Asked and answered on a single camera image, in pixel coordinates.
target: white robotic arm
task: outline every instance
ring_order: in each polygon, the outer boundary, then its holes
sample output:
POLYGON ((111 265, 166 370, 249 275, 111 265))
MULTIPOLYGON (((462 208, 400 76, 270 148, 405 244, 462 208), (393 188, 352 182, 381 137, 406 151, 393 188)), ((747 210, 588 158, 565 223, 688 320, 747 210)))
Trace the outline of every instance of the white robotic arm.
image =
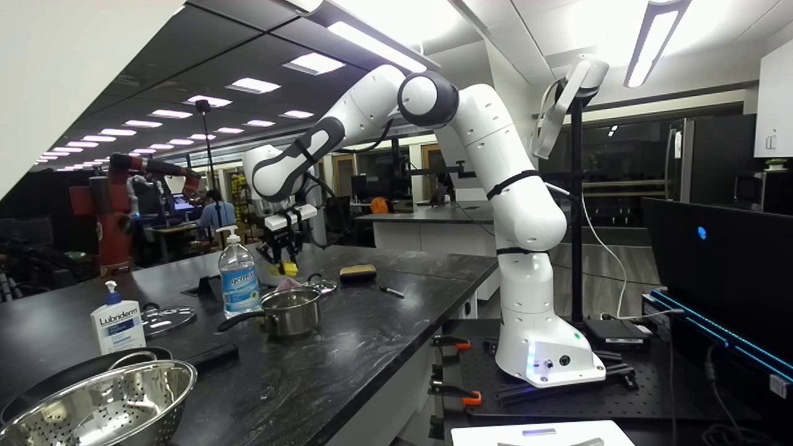
POLYGON ((552 312, 552 265, 545 251, 564 240, 565 213, 530 164, 494 88, 458 91, 434 71, 405 79, 403 71, 379 68, 282 153, 249 153, 254 192, 268 202, 287 198, 321 157, 372 137, 394 107, 411 125, 452 126, 494 203, 504 306, 497 365, 538 389, 602 381, 606 366, 588 339, 552 312))

